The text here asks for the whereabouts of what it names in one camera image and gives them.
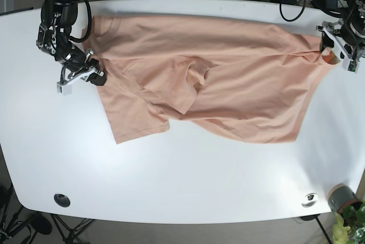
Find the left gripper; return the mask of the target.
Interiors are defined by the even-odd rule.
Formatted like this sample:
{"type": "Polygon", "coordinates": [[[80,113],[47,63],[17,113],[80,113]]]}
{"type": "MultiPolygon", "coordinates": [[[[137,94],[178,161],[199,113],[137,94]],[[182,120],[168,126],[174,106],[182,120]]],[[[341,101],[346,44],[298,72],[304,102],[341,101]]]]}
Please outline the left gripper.
{"type": "Polygon", "coordinates": [[[337,22],[323,21],[316,29],[321,33],[320,51],[330,49],[339,54],[342,67],[357,73],[364,56],[364,18],[348,15],[337,22]]]}

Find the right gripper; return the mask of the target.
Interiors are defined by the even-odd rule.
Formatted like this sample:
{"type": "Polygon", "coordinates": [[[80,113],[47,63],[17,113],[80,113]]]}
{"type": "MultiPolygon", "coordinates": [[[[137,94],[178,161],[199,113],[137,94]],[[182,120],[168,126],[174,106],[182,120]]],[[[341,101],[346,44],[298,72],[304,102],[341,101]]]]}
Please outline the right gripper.
{"type": "Polygon", "coordinates": [[[52,39],[54,58],[62,64],[60,81],[56,83],[57,93],[70,94],[72,85],[78,80],[104,86],[107,75],[100,62],[93,58],[94,51],[89,48],[83,52],[70,41],[52,39]]]}

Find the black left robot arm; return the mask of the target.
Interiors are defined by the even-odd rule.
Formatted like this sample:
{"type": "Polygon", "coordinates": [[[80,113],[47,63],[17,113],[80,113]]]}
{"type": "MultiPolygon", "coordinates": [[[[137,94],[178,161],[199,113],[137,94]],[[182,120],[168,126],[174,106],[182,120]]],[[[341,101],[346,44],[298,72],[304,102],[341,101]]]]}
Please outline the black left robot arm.
{"type": "MultiPolygon", "coordinates": [[[[270,0],[279,5],[294,5],[297,0],[270,0]]],[[[364,57],[364,0],[302,0],[302,7],[313,8],[333,17],[316,29],[321,32],[321,50],[337,47],[345,70],[357,72],[364,57]]]]}

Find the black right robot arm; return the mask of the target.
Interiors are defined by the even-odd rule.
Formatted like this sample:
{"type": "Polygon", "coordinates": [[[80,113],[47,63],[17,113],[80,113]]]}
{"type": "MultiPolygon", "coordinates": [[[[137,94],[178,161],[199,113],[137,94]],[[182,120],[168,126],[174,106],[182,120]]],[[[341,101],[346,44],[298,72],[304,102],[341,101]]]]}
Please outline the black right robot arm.
{"type": "Polygon", "coordinates": [[[77,44],[85,42],[91,35],[92,14],[88,0],[86,5],[88,25],[81,38],[71,35],[72,26],[78,17],[80,0],[44,0],[41,8],[41,23],[36,46],[44,53],[54,57],[62,65],[57,91],[64,95],[71,93],[71,85],[78,80],[103,86],[107,77],[100,68],[99,61],[92,58],[92,49],[81,50],[77,44]]]}

